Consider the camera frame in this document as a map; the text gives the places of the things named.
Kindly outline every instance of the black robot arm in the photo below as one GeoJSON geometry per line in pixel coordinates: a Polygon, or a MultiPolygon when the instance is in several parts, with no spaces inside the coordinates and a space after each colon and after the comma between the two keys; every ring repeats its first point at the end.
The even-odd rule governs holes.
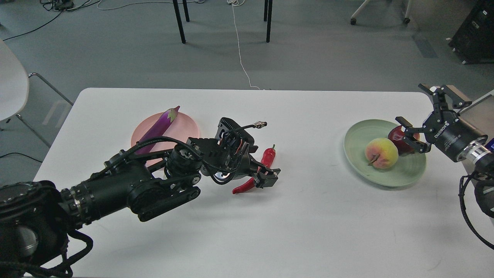
{"type": "Polygon", "coordinates": [[[215,138],[189,138],[186,143],[168,137],[138,142],[121,150],[105,168],[82,183],[60,192],[50,181],[18,183],[0,187],[0,277],[72,276],[70,266],[92,248],[92,240],[77,231],[83,224],[125,207],[148,221],[199,196],[195,186],[201,173],[218,184],[245,176],[255,177],[259,188],[273,186],[279,169],[269,169],[251,156],[257,150],[245,130],[262,128],[265,122],[241,127],[222,118],[215,138]],[[135,154],[145,146],[175,142],[173,149],[135,154]],[[159,162],[146,166],[149,160],[159,162]],[[153,172],[163,169],[165,177],[153,172]],[[86,248],[67,258],[68,237],[86,242],[86,248]],[[52,269],[40,266],[61,255],[52,269]]]}
{"type": "Polygon", "coordinates": [[[474,234],[487,246],[494,249],[494,244],[482,238],[473,228],[464,204],[466,186],[471,180],[475,180],[475,198],[486,215],[494,218],[494,153],[484,144],[488,136],[476,127],[466,122],[446,102],[448,96],[453,103],[453,109],[468,107],[472,102],[457,88],[451,85],[429,86],[420,84],[431,98],[434,110],[423,122],[422,127],[414,128],[403,117],[396,117],[396,121],[405,128],[403,141],[410,145],[416,152],[425,153],[435,145],[441,152],[453,162],[469,160],[475,165],[473,173],[460,179],[459,199],[462,215],[474,234]],[[424,133],[426,142],[414,138],[415,133],[424,133]]]}

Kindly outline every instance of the power cord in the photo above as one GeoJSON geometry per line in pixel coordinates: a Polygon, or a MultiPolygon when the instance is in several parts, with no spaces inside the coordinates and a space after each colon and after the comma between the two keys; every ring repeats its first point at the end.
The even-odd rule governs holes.
{"type": "Polygon", "coordinates": [[[244,65],[242,64],[242,55],[240,54],[240,39],[239,39],[239,30],[237,29],[237,23],[235,21],[235,5],[232,4],[232,12],[233,12],[233,24],[235,25],[235,32],[237,33],[237,43],[238,43],[238,46],[239,46],[239,58],[240,58],[240,65],[242,66],[242,69],[244,70],[245,74],[247,75],[247,79],[248,79],[248,85],[251,87],[251,88],[257,88],[258,90],[260,90],[261,88],[259,88],[258,86],[252,86],[252,84],[250,83],[250,77],[248,76],[247,74],[247,71],[246,69],[244,68],[244,65]]]}
{"type": "Polygon", "coordinates": [[[38,161],[38,162],[40,162],[40,163],[43,163],[41,160],[37,160],[37,159],[35,159],[35,158],[33,158],[33,157],[31,157],[31,156],[27,155],[27,154],[20,153],[20,152],[10,152],[10,153],[8,153],[8,154],[0,155],[0,158],[4,158],[4,157],[6,157],[6,156],[8,156],[8,155],[12,155],[12,154],[20,154],[20,155],[23,155],[23,156],[25,156],[25,157],[27,157],[27,158],[31,158],[32,160],[38,161]]]}
{"type": "Polygon", "coordinates": [[[58,9],[56,4],[58,4],[59,2],[60,2],[60,0],[50,0],[50,1],[46,1],[46,2],[42,2],[42,0],[40,0],[40,4],[42,4],[43,8],[47,11],[51,11],[51,10],[53,10],[53,11],[76,11],[78,9],[82,9],[82,8],[94,5],[100,1],[96,1],[94,3],[91,3],[92,0],[86,0],[86,2],[84,2],[82,5],[79,5],[77,7],[68,8],[68,9],[58,9]]]}
{"type": "Polygon", "coordinates": [[[246,0],[243,0],[242,3],[239,3],[239,0],[226,0],[226,3],[229,5],[232,5],[234,7],[238,7],[243,5],[246,2],[246,0]]]}
{"type": "Polygon", "coordinates": [[[46,22],[45,24],[43,24],[43,25],[39,26],[38,28],[36,28],[36,29],[34,29],[34,30],[32,30],[32,31],[25,32],[25,33],[23,33],[23,34],[20,34],[20,35],[17,35],[17,36],[13,36],[13,37],[10,37],[10,38],[5,39],[5,40],[3,40],[3,41],[5,42],[5,41],[7,41],[7,40],[10,40],[10,39],[13,39],[13,38],[16,38],[16,37],[20,37],[20,36],[23,36],[23,35],[25,35],[25,34],[32,33],[32,32],[34,32],[34,31],[36,31],[36,30],[38,30],[38,29],[41,29],[42,27],[46,26],[48,23],[50,23],[50,22],[52,22],[53,20],[55,20],[55,19],[56,19],[57,17],[59,17],[61,14],[62,14],[62,11],[61,11],[61,12],[59,12],[59,13],[57,14],[57,16],[55,16],[52,20],[50,20],[50,21],[46,22]]]}
{"type": "MultiPolygon", "coordinates": [[[[187,3],[197,3],[197,4],[202,4],[204,3],[205,0],[196,0],[196,1],[187,1],[187,3]]],[[[123,5],[123,6],[120,6],[120,7],[115,7],[115,8],[100,8],[99,5],[103,2],[103,0],[99,1],[98,5],[96,6],[99,10],[115,10],[115,9],[120,9],[120,8],[123,8],[123,7],[127,7],[127,6],[130,6],[130,5],[136,5],[136,4],[150,4],[150,3],[165,3],[165,4],[173,4],[173,2],[170,2],[170,1],[146,1],[146,2],[136,2],[136,3],[130,3],[130,4],[127,4],[127,5],[123,5]]]]}
{"type": "Polygon", "coordinates": [[[474,171],[472,174],[470,175],[467,175],[467,176],[463,176],[461,177],[460,179],[460,185],[459,185],[459,194],[458,194],[458,197],[460,199],[460,209],[461,209],[461,214],[463,215],[463,218],[465,219],[465,222],[467,224],[467,226],[470,228],[470,230],[472,230],[472,232],[478,237],[478,239],[480,239],[481,242],[483,242],[485,245],[487,245],[489,248],[491,249],[494,249],[494,244],[490,243],[489,241],[487,241],[485,238],[483,238],[482,236],[480,236],[480,234],[475,230],[475,228],[473,227],[472,223],[470,222],[470,219],[468,218],[468,215],[466,214],[466,206],[465,206],[465,199],[464,199],[464,196],[465,196],[465,189],[468,185],[468,183],[474,179],[474,180],[478,180],[476,178],[478,172],[474,171]]]}

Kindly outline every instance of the peach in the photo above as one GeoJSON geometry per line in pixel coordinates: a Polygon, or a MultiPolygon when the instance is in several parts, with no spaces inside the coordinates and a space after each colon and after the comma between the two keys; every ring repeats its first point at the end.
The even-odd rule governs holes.
{"type": "Polygon", "coordinates": [[[398,148],[388,138],[376,138],[367,144],[366,158],[378,169],[388,169],[398,161],[398,148]]]}

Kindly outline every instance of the red apple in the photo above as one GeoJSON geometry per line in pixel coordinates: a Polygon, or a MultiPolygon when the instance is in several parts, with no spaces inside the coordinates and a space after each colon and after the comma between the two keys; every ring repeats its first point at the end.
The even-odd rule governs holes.
{"type": "MultiPolygon", "coordinates": [[[[393,128],[393,130],[391,130],[388,134],[388,139],[390,139],[398,148],[399,155],[414,153],[414,149],[403,141],[403,137],[405,137],[405,133],[402,131],[402,126],[393,128]]],[[[418,133],[415,133],[413,137],[420,140],[420,134],[418,133]]]]}

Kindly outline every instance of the silver connector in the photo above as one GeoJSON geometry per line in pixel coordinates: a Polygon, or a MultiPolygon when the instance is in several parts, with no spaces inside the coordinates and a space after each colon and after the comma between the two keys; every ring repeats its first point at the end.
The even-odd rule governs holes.
{"type": "Polygon", "coordinates": [[[470,142],[463,151],[458,155],[457,160],[461,161],[464,159],[470,160],[473,164],[477,163],[484,155],[490,153],[484,145],[482,145],[483,138],[477,138],[470,142]]]}
{"type": "Polygon", "coordinates": [[[268,125],[267,122],[261,122],[261,121],[257,121],[257,122],[254,123],[254,127],[257,128],[257,129],[263,128],[263,127],[265,127],[267,125],[268,125]]]}

